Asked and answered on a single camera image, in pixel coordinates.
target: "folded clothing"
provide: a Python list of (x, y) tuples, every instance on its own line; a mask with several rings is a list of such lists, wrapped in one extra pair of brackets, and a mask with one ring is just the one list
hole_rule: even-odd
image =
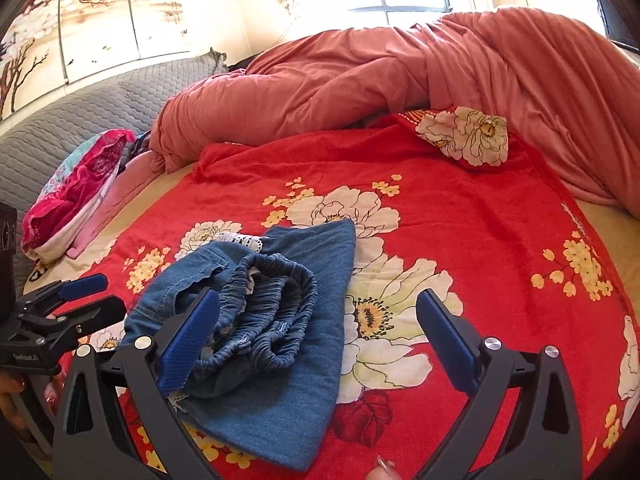
[[(184, 390), (188, 396), (177, 405), (203, 431), (255, 456), (306, 470), (338, 395), (355, 229), (349, 219), (307, 229), (275, 226), (260, 241), (260, 253), (247, 244), (214, 241), (171, 264), (127, 317), (122, 344), (155, 334), (165, 320), (184, 312), (203, 286), (219, 290), (212, 355), (196, 362)], [(246, 294), (251, 281), (252, 293)], [(268, 311), (278, 296), (280, 308), (272, 317)], [(264, 329), (260, 333), (257, 324)], [(231, 387), (233, 392), (222, 395)]]
[[(38, 259), (36, 248), (70, 224), (78, 214), (87, 219), (86, 210), (83, 212), (82, 209), (106, 191), (104, 186), (117, 171), (126, 143), (135, 138), (130, 130), (107, 130), (82, 143), (60, 164), (22, 220), (21, 247), (27, 256)], [(82, 224), (78, 221), (74, 228), (79, 230)]]
[(127, 163), (124, 171), (119, 173), (113, 185), (109, 186), (107, 194), (95, 213), (77, 232), (75, 239), (66, 250), (66, 256), (75, 260), (98, 233), (122, 211), (124, 206), (161, 175), (161, 171), (151, 169), (152, 159), (153, 153), (144, 152)]

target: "pink duvet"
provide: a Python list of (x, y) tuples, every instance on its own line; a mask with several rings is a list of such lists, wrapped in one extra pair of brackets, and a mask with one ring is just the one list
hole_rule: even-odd
[(462, 12), (412, 30), (322, 32), (174, 96), (154, 169), (211, 142), (260, 145), (372, 114), (459, 105), (505, 116), (574, 196), (640, 218), (640, 72), (586, 25), (536, 9)]

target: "red bedsheet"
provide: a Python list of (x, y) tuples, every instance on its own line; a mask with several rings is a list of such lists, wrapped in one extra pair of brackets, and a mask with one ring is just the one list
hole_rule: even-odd
[[(399, 114), (367, 130), (259, 148), (212, 144), (91, 269), (132, 308), (177, 253), (220, 230), (259, 235), (273, 224), (344, 216), (356, 223), (342, 383), (318, 457), (307, 473), (288, 471), (190, 428), (223, 478), (363, 479), (377, 455), (412, 478), (465, 402), (415, 320), (415, 297), (429, 286), (510, 348), (560, 349), (577, 397), (585, 476), (624, 431), (638, 395), (636, 335), (597, 234), (516, 134), (500, 166), (473, 168), (417, 136), (419, 120)], [(118, 336), (106, 331), (98, 344), (108, 348)], [(508, 396), (506, 406), (513, 403)], [(141, 456), (161, 468), (134, 410), (126, 412)], [(491, 460), (509, 416), (501, 412), (478, 464)]]

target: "blossom painting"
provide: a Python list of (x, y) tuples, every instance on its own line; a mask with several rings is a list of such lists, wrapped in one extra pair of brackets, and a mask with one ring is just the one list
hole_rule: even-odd
[(140, 58), (129, 0), (76, 0), (60, 14), (60, 38), (69, 82)]
[(61, 64), (58, 0), (27, 0), (0, 40), (0, 121), (62, 86)]
[(0, 40), (0, 121), (65, 84), (188, 49), (179, 0), (27, 0)]
[(179, 0), (131, 0), (140, 56), (189, 50), (187, 25)]

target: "white lace trim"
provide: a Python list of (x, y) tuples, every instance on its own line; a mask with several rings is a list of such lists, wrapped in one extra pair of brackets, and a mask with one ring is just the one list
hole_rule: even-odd
[(245, 246), (256, 253), (262, 250), (262, 240), (259, 236), (242, 235), (240, 233), (233, 233), (231, 231), (222, 231), (215, 234), (212, 238), (217, 242), (234, 242)]

